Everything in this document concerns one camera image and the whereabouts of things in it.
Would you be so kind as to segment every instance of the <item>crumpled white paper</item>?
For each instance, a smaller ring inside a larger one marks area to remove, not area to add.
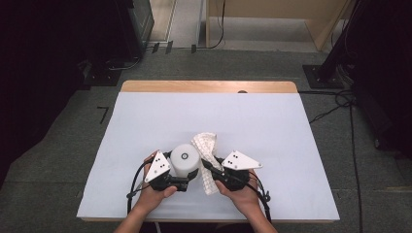
[[[212,163],[212,165],[219,170],[223,170],[222,165],[215,159],[216,155],[216,140],[217,135],[214,133],[199,133],[193,137],[191,143],[197,149],[200,157]],[[203,165],[200,166],[200,171],[203,178],[203,188],[207,195],[218,192],[218,187],[212,178],[212,173]]]

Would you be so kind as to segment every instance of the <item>white table surface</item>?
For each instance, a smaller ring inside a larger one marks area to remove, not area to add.
[[[154,150],[170,151],[189,143],[201,132],[218,135],[219,157],[239,150],[263,164],[256,172],[270,192],[272,200],[268,204],[273,221],[339,219],[297,93],[121,92],[90,171],[77,217],[125,218],[126,194],[143,159]],[[219,193],[207,196],[199,177],[189,183],[187,192],[177,192],[165,199],[147,218],[244,219],[228,198]]]

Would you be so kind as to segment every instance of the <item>table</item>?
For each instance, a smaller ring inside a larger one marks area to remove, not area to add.
[[[303,18],[315,46],[322,50],[351,0],[225,0],[224,17]],[[221,17],[223,0],[206,0],[206,47],[210,19]]]
[[[125,82],[77,217],[123,219],[125,195],[143,159],[154,150],[170,151],[189,143],[195,134],[206,131],[218,135],[218,156],[239,150],[263,164],[257,175],[270,191],[274,222],[339,219],[294,83],[218,81]],[[187,192],[165,199],[147,221],[239,222],[245,218],[226,197],[207,196],[201,178],[196,178]]]

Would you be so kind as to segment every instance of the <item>electrical cord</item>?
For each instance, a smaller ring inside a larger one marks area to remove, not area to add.
[[[333,108],[333,109],[325,112],[325,113],[322,113],[322,114],[319,114],[319,115],[315,116],[312,120],[309,121],[309,123],[313,123],[313,122],[315,122],[315,121],[317,121],[317,120],[319,120],[319,119],[321,119],[321,118],[323,118],[323,117],[331,114],[332,112],[334,112],[334,111],[336,111],[336,110],[338,110],[338,109],[340,109],[340,108],[347,108],[347,107],[351,106],[351,104],[352,104],[352,102],[353,102],[352,99],[349,99],[349,98],[346,96],[346,95],[353,95],[351,90],[342,90],[342,91],[339,91],[339,92],[328,92],[328,91],[325,91],[325,92],[322,92],[322,91],[299,91],[299,93],[301,93],[301,94],[324,94],[324,95],[334,95],[334,96],[335,96],[335,103],[336,103],[337,106],[336,106],[335,108]],[[339,97],[344,98],[344,99],[346,100],[346,102],[343,103],[343,104],[340,103],[340,102],[339,102]]]
[[[145,189],[145,188],[148,187],[148,185],[147,185],[146,187],[133,190],[133,189],[134,189],[134,185],[136,184],[137,177],[139,177],[140,171],[146,166],[146,164],[152,163],[153,161],[154,161],[154,159],[151,158],[151,159],[143,162],[143,164],[140,165],[139,169],[137,169],[137,172],[136,172],[136,174],[134,175],[133,182],[132,182],[131,188],[130,188],[130,192],[126,195],[126,197],[127,197],[127,214],[129,214],[130,211],[131,211],[131,201],[132,201],[133,197],[136,195],[136,193],[137,193],[138,191],[141,191],[141,190],[143,190],[143,189]]]
[[[254,180],[257,181],[257,186],[261,189],[261,192],[263,193],[262,195],[263,195],[264,200],[266,200],[266,202],[269,202],[269,201],[270,201],[269,191],[267,191],[267,192],[264,191],[263,183],[260,181],[260,179],[258,178],[258,176],[257,176],[256,174],[251,173],[251,172],[249,172],[249,173],[250,173],[252,176],[255,177]]]
[[[212,49],[216,48],[216,47],[217,47],[217,46],[218,46],[218,45],[222,42],[223,35],[224,35],[224,8],[225,8],[225,5],[226,5],[226,0],[223,0],[223,9],[222,9],[222,26],[219,24],[219,26],[221,26],[221,29],[222,29],[221,38],[219,39],[219,41],[218,41],[218,43],[217,43],[217,44],[215,44],[214,46],[212,46],[212,47],[208,48],[208,49],[210,49],[210,50],[212,50]]]
[[[354,130],[354,118],[353,118],[353,113],[352,113],[352,104],[349,105],[349,115],[351,118],[351,142],[352,142],[352,157],[354,159],[354,168],[355,168],[355,178],[357,180],[357,190],[358,190],[358,207],[360,210],[360,233],[363,232],[363,219],[362,219],[362,207],[361,207],[361,184],[360,184],[360,178],[359,178],[359,173],[358,173],[358,163],[357,163],[357,157],[355,153],[355,130]]]

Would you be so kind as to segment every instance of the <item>hand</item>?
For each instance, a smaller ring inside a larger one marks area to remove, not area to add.
[[[249,184],[258,190],[256,177],[251,177]],[[245,186],[241,190],[230,191],[219,181],[216,181],[216,186],[219,192],[230,198],[237,210],[248,219],[255,232],[277,233],[272,223],[266,219],[261,211],[258,195],[251,188]]]
[[[145,159],[145,161],[155,157],[156,153],[157,151],[153,152],[149,157]],[[150,167],[151,167],[151,164],[147,164],[145,166],[144,178],[148,174]],[[152,210],[154,210],[164,198],[167,198],[173,195],[178,189],[176,186],[170,186],[164,189],[163,191],[156,191],[156,190],[153,190],[148,183],[143,183],[142,188],[144,189],[140,193],[140,197],[137,200],[136,205],[133,207],[133,209],[138,208],[147,214],[150,213]]]
[[[254,170],[250,170],[250,172],[253,174],[256,174]],[[250,178],[249,184],[255,189],[258,189],[258,183],[255,177]],[[223,183],[219,181],[216,181],[216,186],[218,187],[219,192],[222,195],[230,198],[230,200],[233,202],[237,210],[240,213],[242,213],[244,216],[246,216],[247,213],[256,211],[257,209],[260,210],[260,205],[258,203],[258,196],[250,188],[245,186],[241,190],[230,191],[224,186]]]
[[[155,157],[156,153],[157,151],[153,152],[149,157],[145,159],[145,161]],[[143,181],[145,180],[150,167],[150,164],[147,164],[145,166],[145,175],[143,177]],[[176,186],[167,187],[163,191],[153,190],[148,183],[143,183],[142,186],[145,189],[143,189],[140,193],[140,197],[137,200],[136,205],[134,205],[133,209],[128,214],[126,219],[122,221],[119,227],[116,229],[116,233],[139,232],[146,216],[152,210],[154,210],[164,198],[173,195],[173,193],[178,190]]]

